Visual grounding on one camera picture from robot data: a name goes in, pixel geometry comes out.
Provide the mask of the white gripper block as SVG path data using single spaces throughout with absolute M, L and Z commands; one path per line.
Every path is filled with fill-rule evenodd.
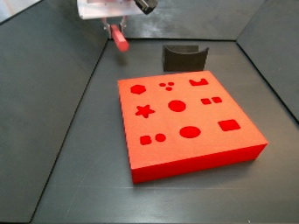
M 127 16 L 142 14 L 135 0 L 78 0 L 79 16 L 83 19 L 102 18 L 102 24 L 111 39 L 111 28 L 107 18 L 122 17 L 119 29 L 127 28 Z

